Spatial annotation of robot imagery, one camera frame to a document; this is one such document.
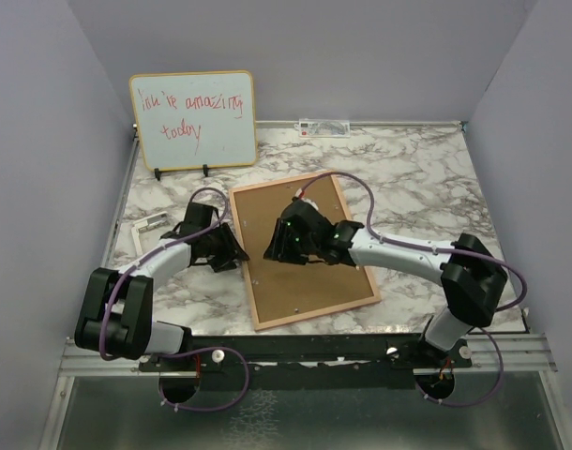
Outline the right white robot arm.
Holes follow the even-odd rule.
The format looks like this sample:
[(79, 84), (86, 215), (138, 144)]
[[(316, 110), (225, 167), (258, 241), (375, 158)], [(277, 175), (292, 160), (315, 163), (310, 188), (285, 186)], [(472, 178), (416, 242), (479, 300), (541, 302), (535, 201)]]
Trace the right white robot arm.
[(431, 281), (444, 290), (446, 307), (430, 320), (416, 344), (418, 359), (437, 367), (469, 331), (488, 327), (508, 275), (482, 242), (420, 241), (379, 237), (360, 222), (331, 223), (314, 202), (294, 199), (276, 220), (266, 260), (305, 265), (316, 257), (328, 265), (381, 267)]

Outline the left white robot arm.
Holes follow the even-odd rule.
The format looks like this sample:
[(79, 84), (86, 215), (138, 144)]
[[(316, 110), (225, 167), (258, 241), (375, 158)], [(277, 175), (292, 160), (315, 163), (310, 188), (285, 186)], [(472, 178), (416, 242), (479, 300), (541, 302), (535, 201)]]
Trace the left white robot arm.
[(74, 342), (107, 360), (160, 354), (169, 368), (186, 368), (193, 356), (190, 330), (153, 320), (155, 291), (190, 267), (208, 265), (219, 273), (247, 259), (218, 209), (190, 202), (183, 220), (139, 259), (92, 272)]

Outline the brown cardboard backing board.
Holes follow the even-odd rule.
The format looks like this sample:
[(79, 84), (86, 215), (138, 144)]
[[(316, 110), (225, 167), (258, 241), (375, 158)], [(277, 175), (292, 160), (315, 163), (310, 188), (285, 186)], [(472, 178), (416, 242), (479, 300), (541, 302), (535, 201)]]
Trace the brown cardboard backing board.
[(249, 256), (243, 271), (257, 331), (381, 301), (368, 268), (296, 265), (263, 258), (277, 218), (295, 192), (314, 176), (309, 173), (230, 190), (235, 234)]

